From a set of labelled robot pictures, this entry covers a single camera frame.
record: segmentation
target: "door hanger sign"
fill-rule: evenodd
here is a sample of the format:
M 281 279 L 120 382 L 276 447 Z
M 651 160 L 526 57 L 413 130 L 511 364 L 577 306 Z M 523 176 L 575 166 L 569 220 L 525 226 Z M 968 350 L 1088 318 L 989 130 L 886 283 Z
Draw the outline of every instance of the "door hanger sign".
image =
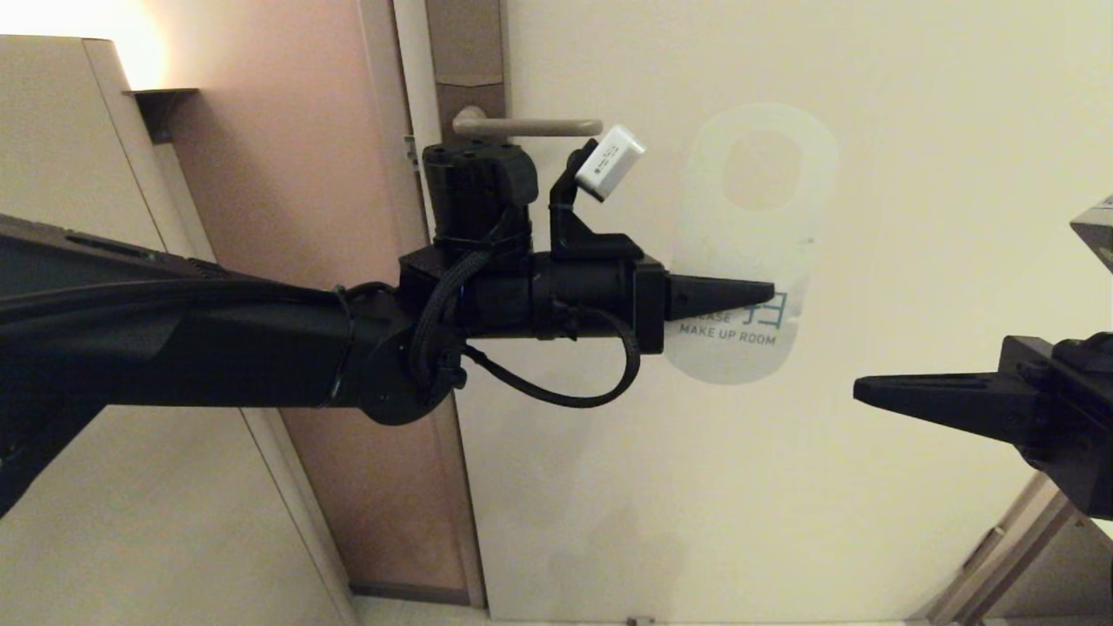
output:
M 732 151 L 756 134 L 780 134 L 799 150 L 788 199 L 770 211 L 727 196 Z M 755 167 L 762 167 L 760 154 Z M 696 137 L 684 175 L 683 216 L 672 261 L 677 274 L 768 281 L 765 304 L 666 324 L 666 356 L 697 380 L 742 384 L 776 372 L 796 341 L 826 205 L 839 168 L 835 136 L 810 114 L 751 104 L 709 119 Z

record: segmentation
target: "white sensor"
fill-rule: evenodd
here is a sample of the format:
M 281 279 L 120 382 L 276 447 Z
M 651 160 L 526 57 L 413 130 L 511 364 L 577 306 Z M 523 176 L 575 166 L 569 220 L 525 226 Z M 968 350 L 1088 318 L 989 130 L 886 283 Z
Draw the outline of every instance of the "white sensor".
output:
M 575 183 L 603 202 L 644 153 L 646 146 L 638 141 L 633 133 L 621 124 L 615 125 L 575 173 Z

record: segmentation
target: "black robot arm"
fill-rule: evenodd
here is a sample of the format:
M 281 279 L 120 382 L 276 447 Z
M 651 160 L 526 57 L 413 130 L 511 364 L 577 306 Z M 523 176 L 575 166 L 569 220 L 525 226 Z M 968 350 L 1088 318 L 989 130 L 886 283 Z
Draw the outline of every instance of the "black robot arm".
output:
M 532 252 L 536 172 L 516 146 L 425 153 L 436 238 L 400 285 L 296 287 L 219 265 L 0 216 L 0 515 L 106 404 L 356 407 L 385 424 L 429 413 L 470 356 L 540 400 L 588 408 L 663 349 L 667 320 L 768 301 L 768 283 L 670 275 L 626 235 L 573 213 L 569 160 L 552 190 L 552 250 Z M 533 385 L 471 338 L 617 336 L 615 389 Z

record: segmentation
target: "door lever handle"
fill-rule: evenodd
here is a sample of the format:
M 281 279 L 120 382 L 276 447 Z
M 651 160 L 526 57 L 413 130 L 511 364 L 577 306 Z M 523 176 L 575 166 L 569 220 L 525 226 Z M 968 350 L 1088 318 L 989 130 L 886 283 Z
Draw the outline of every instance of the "door lever handle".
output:
M 599 119 L 500 119 L 466 106 L 452 120 L 462 137 L 591 137 L 603 131 Z

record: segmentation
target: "door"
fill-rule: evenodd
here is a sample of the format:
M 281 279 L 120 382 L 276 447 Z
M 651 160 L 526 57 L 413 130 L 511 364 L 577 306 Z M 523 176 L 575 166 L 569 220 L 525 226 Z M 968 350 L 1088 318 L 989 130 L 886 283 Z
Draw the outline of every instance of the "door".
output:
M 1032 470 L 856 403 L 853 382 L 989 371 L 1006 334 L 1107 327 L 1109 277 L 1067 222 L 1113 192 L 1111 19 L 1103 2 L 504 0 L 510 114 L 600 117 L 648 146 L 583 219 L 782 295 L 765 326 L 673 326 L 590 412 L 473 372 L 456 398 L 492 615 L 925 610 Z M 418 65 L 407 82 L 432 80 Z M 518 143 L 542 189 L 582 144 Z M 480 344 L 563 392 L 622 370 L 617 341 Z

